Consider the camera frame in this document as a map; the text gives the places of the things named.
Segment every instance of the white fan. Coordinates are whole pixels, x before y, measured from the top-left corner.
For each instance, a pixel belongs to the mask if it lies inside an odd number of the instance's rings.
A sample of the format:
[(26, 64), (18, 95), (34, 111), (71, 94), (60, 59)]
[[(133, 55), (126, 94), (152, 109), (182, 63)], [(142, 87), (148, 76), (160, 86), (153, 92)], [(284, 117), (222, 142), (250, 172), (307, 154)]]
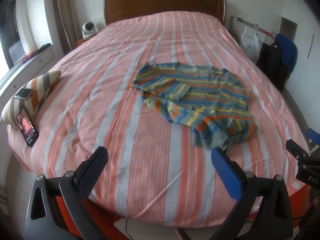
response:
[(88, 38), (94, 34), (96, 34), (96, 27), (94, 26), (93, 22), (86, 22), (82, 26), (82, 35), (83, 38)]

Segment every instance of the sweater sleeve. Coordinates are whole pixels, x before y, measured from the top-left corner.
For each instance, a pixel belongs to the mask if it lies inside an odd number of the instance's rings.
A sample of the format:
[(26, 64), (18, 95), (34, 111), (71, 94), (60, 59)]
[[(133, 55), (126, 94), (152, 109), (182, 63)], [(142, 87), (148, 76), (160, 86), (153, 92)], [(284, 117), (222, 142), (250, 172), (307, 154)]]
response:
[(228, 79), (220, 91), (220, 99), (227, 100), (242, 109), (247, 109), (247, 103), (251, 95), (251, 91), (242, 86), (242, 84), (236, 79), (236, 75), (233, 75), (230, 72), (225, 73), (225, 75)]
[(180, 100), (190, 89), (190, 86), (177, 82), (173, 78), (162, 77), (152, 69), (141, 70), (133, 80), (132, 87), (157, 97)]

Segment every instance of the pink and white striped bedding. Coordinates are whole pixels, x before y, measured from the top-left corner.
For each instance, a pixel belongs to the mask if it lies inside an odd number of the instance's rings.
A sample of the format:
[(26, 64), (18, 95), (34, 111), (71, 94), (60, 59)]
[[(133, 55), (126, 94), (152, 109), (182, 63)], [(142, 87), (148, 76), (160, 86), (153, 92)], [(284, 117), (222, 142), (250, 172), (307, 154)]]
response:
[(298, 191), (303, 184), (295, 179), (296, 161), (285, 142), (308, 146), (282, 96), (217, 19), (196, 12), (120, 21), (68, 54), (53, 68), (62, 71), (61, 80), (36, 117), (34, 146), (9, 127), (15, 156), (50, 178), (75, 170), (102, 145), (109, 161), (91, 195), (99, 205), (169, 226), (222, 223), (235, 202), (210, 150), (192, 146), (190, 127), (166, 122), (129, 87), (144, 63), (175, 61), (227, 68), (253, 91), (249, 109), (259, 129), (228, 155), (257, 176), (283, 175), (289, 195)]

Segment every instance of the window sill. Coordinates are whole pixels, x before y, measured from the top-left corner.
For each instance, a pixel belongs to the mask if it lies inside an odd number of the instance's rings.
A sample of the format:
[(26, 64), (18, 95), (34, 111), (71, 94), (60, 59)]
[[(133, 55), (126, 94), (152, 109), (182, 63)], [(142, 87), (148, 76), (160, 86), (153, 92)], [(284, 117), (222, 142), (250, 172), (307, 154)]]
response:
[(33, 57), (26, 63), (23, 63), (23, 60), (25, 59), (25, 56), (21, 58), (7, 73), (6, 75), (0, 80), (0, 96), (3, 94), (3, 92), (7, 89), (7, 87), (12, 83), (12, 81), (34, 60), (37, 59), (39, 55), (41, 55), (43, 52), (49, 50), (52, 48), (52, 45), (48, 48), (46, 48), (44, 51), (42, 51), (37, 56)]

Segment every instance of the cable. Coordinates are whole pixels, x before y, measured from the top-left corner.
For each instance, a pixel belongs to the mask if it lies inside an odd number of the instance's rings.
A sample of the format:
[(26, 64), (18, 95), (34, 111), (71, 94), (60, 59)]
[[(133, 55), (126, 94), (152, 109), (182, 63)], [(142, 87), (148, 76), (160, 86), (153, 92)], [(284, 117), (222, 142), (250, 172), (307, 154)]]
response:
[(125, 233), (130, 237), (131, 240), (133, 240), (132, 236), (130, 236), (128, 233), (128, 220), (129, 218), (127, 218), (127, 220), (125, 221)]

